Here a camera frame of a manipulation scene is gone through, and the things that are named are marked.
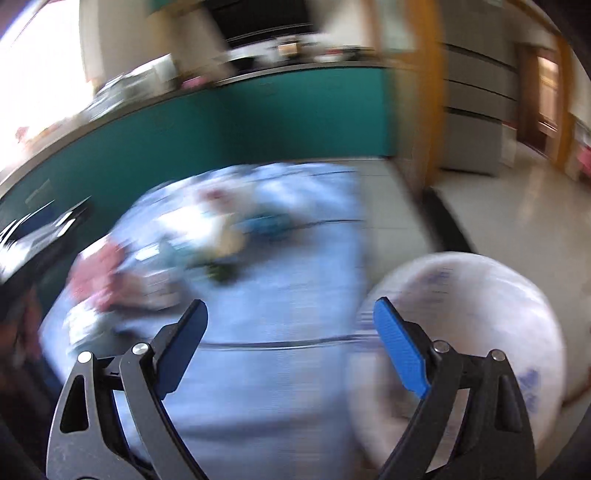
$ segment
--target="blue gripper pad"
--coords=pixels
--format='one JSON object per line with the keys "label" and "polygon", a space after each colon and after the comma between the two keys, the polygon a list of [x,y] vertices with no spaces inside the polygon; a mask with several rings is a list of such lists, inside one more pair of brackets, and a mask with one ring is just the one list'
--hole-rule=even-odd
{"label": "blue gripper pad", "polygon": [[430,385],[425,359],[415,346],[388,303],[379,299],[374,305],[374,325],[404,388],[424,398]]}

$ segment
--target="metal screw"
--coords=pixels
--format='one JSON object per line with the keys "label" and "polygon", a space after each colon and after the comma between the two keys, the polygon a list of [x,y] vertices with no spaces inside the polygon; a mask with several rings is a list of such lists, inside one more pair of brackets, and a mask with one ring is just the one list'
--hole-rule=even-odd
{"label": "metal screw", "polygon": [[78,361],[81,364],[85,364],[86,362],[89,362],[91,358],[92,358],[92,353],[90,353],[90,352],[82,352],[80,355],[78,355]]}
{"label": "metal screw", "polygon": [[437,353],[448,353],[448,351],[449,351],[449,343],[444,342],[443,340],[435,340],[433,342],[433,349]]}
{"label": "metal screw", "polygon": [[144,353],[146,353],[148,351],[148,344],[147,343],[138,343],[136,345],[134,345],[134,347],[131,349],[131,351],[135,354],[135,355],[143,355]]}
{"label": "metal screw", "polygon": [[491,352],[491,356],[493,357],[493,359],[495,359],[497,362],[503,362],[506,360],[507,356],[505,355],[505,352],[503,350],[493,350]]}

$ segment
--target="white bucket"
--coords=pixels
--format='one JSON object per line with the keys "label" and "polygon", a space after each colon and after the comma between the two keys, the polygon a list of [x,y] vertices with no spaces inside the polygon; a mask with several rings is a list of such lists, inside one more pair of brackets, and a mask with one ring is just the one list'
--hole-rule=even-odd
{"label": "white bucket", "polygon": [[[368,295],[358,313],[360,333],[374,335],[372,312],[388,297],[402,318],[460,353],[503,350],[523,393],[536,447],[549,434],[564,395],[564,342],[543,293],[517,272],[487,257],[449,252],[399,267]],[[350,407],[360,441],[382,465],[408,425],[417,401],[402,388],[381,342],[365,342],[350,360]],[[459,391],[430,469],[447,462],[467,401]]]}

